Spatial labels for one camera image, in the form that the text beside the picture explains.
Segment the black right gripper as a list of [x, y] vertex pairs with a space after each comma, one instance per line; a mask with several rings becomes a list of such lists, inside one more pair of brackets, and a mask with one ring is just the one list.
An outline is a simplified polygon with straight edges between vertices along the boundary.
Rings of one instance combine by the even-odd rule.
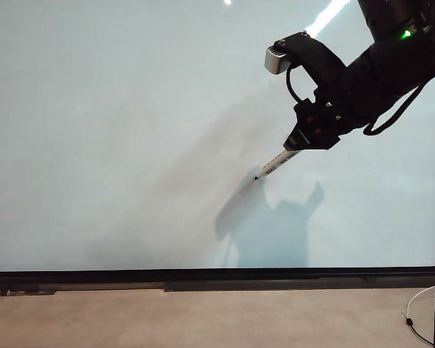
[[363, 120], [357, 115], [309, 99], [298, 101], [294, 111], [296, 125], [283, 143], [287, 151], [327, 150], [343, 135], [363, 127]]

